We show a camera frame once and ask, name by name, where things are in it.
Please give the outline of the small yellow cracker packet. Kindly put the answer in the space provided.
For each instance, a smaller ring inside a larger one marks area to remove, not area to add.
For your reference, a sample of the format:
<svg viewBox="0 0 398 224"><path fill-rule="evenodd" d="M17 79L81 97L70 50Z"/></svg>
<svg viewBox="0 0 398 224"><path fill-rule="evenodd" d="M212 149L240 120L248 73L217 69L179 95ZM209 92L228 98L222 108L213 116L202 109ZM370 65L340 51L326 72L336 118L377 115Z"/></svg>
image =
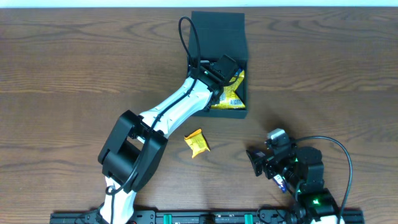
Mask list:
<svg viewBox="0 0 398 224"><path fill-rule="evenodd" d="M205 151L210 151L210 147L203 135L203 131L201 128L192 132L188 136L185 136L184 141L192 150L192 159Z"/></svg>

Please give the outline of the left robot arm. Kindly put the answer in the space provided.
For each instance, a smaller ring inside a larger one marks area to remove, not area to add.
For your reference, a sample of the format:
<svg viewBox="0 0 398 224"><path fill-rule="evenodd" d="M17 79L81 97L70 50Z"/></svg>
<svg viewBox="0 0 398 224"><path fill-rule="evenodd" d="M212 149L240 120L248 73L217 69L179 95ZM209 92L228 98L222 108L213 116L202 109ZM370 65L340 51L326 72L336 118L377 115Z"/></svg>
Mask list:
<svg viewBox="0 0 398 224"><path fill-rule="evenodd" d="M216 62L200 60L183 85L159 105L140 114L127 110L118 118L98 155L106 177L102 223L130 220L136 194L157 170L169 136L191 115L218 101L238 69L227 55Z"/></svg>

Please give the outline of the dark green open box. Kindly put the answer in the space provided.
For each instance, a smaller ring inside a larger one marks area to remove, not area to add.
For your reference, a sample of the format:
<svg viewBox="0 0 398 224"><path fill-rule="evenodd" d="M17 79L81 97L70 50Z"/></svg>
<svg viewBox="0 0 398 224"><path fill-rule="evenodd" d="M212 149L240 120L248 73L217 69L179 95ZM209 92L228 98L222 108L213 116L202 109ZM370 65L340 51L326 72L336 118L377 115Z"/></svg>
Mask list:
<svg viewBox="0 0 398 224"><path fill-rule="evenodd" d="M213 118L244 119L248 113L248 45L245 34L243 13L193 11L191 20L197 30L200 43L201 59L217 61L221 56L233 58L239 68L245 72L244 80L236 90L243 102L243 109L205 108L194 116Z"/></svg>

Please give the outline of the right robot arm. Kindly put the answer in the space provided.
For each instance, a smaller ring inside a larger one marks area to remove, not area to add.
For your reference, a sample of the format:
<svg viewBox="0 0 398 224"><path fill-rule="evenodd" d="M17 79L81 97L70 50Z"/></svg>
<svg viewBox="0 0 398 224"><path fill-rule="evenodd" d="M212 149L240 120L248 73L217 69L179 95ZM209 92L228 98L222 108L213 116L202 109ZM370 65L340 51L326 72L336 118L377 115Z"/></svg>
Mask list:
<svg viewBox="0 0 398 224"><path fill-rule="evenodd" d="M338 145L345 153L349 177L341 206L337 206L331 192L325 187L325 166L322 152L312 146L298 146L307 140L327 140ZM256 176L264 174L279 188L288 191L294 199L291 211L284 217L286 223L343 223L343 212L353 178L353 166L347 149L331 137L308 136L294 139L287 134L268 137L266 149L253 147L246 150Z"/></svg>

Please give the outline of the yellow Hacks candy bag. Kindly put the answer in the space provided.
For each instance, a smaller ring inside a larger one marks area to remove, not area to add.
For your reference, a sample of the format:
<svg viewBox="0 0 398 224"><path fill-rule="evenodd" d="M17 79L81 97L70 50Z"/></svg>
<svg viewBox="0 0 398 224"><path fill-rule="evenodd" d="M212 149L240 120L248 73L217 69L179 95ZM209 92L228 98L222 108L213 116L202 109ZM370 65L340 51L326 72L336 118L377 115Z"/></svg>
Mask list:
<svg viewBox="0 0 398 224"><path fill-rule="evenodd" d="M230 82L231 85L225 86L223 94L220 96L219 103L211 105L211 109L216 110L237 110L245 109L246 105L243 103L242 99L237 95L236 90L240 84L244 81L245 72L241 68L238 69L236 74L232 77Z"/></svg>

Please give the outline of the dark blue chocolate bar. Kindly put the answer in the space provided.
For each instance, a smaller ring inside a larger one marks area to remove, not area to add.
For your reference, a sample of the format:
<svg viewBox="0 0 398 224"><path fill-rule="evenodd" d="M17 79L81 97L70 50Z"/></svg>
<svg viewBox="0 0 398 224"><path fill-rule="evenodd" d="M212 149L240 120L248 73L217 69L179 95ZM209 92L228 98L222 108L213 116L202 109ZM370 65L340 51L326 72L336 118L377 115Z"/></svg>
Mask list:
<svg viewBox="0 0 398 224"><path fill-rule="evenodd" d="M272 180L277 184L278 188L283 192L286 193L287 191L287 183L284 180L284 178L280 175L277 174L275 175Z"/></svg>

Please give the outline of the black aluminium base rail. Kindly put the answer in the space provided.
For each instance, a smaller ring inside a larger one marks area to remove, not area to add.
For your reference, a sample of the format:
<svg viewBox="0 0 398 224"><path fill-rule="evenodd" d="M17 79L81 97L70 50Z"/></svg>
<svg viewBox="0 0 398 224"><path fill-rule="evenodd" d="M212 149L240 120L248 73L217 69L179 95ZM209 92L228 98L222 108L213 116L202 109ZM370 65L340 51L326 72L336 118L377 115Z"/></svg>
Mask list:
<svg viewBox="0 0 398 224"><path fill-rule="evenodd" d="M218 212L156 212L136 210L128 223L132 224L283 224L291 223L285 210L262 209L258 211ZM50 224L105 223L96 210L85 213L53 213Z"/></svg>

